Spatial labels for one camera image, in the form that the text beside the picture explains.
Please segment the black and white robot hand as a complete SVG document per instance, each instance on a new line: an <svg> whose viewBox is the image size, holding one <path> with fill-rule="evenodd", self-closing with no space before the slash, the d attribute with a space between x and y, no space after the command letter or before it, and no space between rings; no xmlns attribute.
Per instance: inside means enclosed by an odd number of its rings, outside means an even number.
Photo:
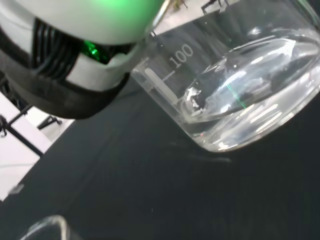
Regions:
<svg viewBox="0 0 320 240"><path fill-rule="evenodd" d="M0 70L50 115L87 119L127 84L169 0L3 0Z"/></svg>

